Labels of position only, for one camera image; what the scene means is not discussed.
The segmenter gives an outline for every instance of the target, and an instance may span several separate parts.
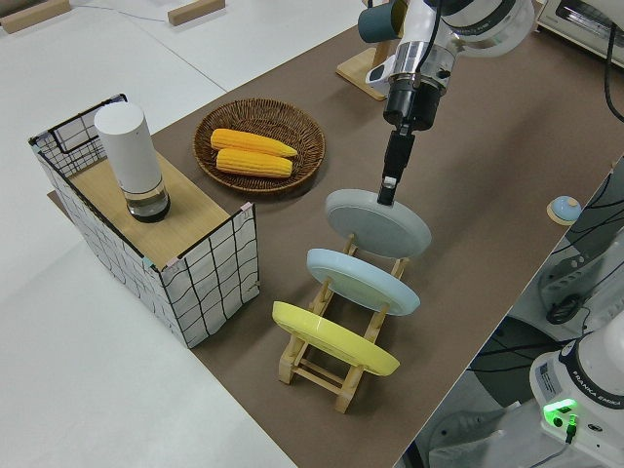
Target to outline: white table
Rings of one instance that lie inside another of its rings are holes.
[[[173,28],[102,9],[130,2],[71,3],[101,8],[0,30],[0,466],[292,466],[99,264],[47,199],[26,141],[118,93],[156,132],[355,24],[363,7],[231,0]],[[133,2],[135,14],[153,14],[148,3]]]

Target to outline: yellow corn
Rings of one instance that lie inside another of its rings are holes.
[[[293,162],[268,154],[223,148],[216,155],[216,168],[243,176],[287,178],[293,173]]]
[[[270,154],[290,158],[296,156],[296,150],[277,139],[268,136],[239,132],[230,129],[215,129],[211,135],[211,146],[219,150],[223,148],[239,148],[256,153]]]

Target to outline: green led light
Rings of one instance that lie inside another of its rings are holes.
[[[560,402],[551,403],[544,406],[544,418],[548,421],[549,424],[555,425],[555,417],[561,417],[562,414],[570,411],[572,408],[576,407],[576,401],[571,398],[566,398],[565,400],[561,400]],[[570,424],[576,424],[576,416],[571,415],[569,418]]]

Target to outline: wire mesh basket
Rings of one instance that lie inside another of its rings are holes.
[[[101,102],[29,143],[101,263],[181,342],[193,347],[259,294],[255,208],[242,207],[159,269],[72,182],[106,158],[94,118],[104,105],[122,100],[127,100],[124,95]]]

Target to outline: clear glass base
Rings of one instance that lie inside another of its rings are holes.
[[[171,200],[163,180],[149,192],[140,194],[124,192],[124,197],[126,197],[130,214],[141,222],[160,221],[171,206]]]

